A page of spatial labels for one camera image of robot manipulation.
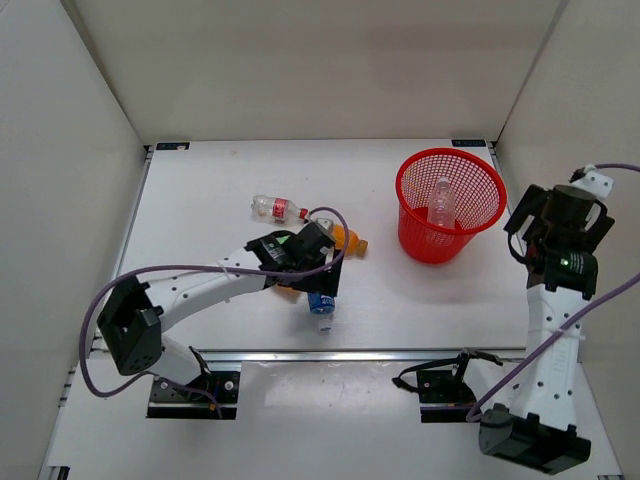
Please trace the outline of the blue label water bottle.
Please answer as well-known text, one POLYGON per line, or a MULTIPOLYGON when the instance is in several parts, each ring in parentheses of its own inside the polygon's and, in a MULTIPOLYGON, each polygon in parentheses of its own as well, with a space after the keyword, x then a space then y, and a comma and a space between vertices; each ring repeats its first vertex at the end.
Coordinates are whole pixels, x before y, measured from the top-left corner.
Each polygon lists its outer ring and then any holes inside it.
POLYGON ((329 333, 332 329, 335 299, 320 293, 308 293, 307 299, 309 311, 316 318, 318 330, 321 333, 329 333))

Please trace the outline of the orange juice bottle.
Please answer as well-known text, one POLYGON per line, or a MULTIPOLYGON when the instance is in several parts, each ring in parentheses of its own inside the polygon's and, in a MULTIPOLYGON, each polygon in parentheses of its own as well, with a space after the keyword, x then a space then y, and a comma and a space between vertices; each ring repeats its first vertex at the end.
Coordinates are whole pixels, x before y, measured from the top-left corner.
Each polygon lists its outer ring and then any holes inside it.
POLYGON ((347 257, 364 257, 367 253, 368 242, 361 239, 354 231, 346 230, 335 224, 331 229, 331 235, 335 241, 335 248, 345 253, 347 257))
POLYGON ((286 294, 286 295, 299 295, 300 291, 294 289, 293 287, 289 286, 289 285, 276 285, 275 289, 282 294, 286 294))

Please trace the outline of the clear bottle with red label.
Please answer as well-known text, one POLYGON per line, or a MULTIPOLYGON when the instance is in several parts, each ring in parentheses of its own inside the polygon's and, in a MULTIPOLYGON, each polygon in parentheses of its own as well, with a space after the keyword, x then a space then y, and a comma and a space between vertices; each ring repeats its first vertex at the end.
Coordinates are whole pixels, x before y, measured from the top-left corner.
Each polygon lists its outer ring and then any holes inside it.
POLYGON ((252 214, 261 220, 276 223, 304 222, 309 210, 300 208, 292 201, 281 197, 255 195, 251 204, 252 214))

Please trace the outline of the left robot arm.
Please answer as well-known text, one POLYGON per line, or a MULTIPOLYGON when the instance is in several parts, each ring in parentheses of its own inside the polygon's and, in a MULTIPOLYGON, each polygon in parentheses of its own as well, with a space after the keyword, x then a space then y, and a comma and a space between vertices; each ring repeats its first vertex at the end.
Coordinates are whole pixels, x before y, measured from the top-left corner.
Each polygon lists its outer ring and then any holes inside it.
POLYGON ((120 375, 152 374, 174 383, 186 399, 198 400, 208 392, 210 371, 195 348, 172 340, 168 330, 218 303, 274 286, 334 296, 343 256, 316 222, 297 233, 276 231, 203 271, 119 281, 98 315, 98 327, 120 375))

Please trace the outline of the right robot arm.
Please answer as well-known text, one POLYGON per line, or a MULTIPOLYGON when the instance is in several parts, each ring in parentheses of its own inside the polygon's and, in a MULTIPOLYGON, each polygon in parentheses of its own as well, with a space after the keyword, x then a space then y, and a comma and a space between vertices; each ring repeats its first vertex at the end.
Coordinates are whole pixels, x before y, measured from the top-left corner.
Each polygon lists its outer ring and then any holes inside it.
POLYGON ((504 230, 523 235, 510 252, 528 272, 525 359, 489 388, 471 410, 479 419, 483 454, 542 474, 586 462, 574 404, 581 324, 578 313, 596 293, 594 252, 614 224, 604 202, 613 182, 591 177, 544 189, 531 185, 504 230))

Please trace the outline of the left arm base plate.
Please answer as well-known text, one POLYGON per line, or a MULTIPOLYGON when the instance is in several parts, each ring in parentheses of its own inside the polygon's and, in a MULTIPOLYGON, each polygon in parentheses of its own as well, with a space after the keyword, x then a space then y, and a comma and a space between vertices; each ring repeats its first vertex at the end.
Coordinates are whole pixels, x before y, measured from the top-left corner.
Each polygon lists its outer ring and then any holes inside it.
POLYGON ((207 390, 216 404, 204 395, 174 388, 155 377, 150 389, 146 417, 171 420, 235 420, 240 393, 239 363, 210 363, 210 377, 198 389, 207 390))

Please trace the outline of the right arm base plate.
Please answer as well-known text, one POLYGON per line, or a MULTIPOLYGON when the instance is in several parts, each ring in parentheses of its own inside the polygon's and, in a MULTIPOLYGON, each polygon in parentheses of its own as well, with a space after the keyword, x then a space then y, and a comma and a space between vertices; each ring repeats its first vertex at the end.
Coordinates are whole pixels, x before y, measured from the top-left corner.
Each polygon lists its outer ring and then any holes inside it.
POLYGON ((419 397, 423 424, 465 423, 476 402, 475 394, 464 381, 473 360, 504 365, 496 355, 465 348, 453 358, 408 367, 391 381, 398 389, 419 397))

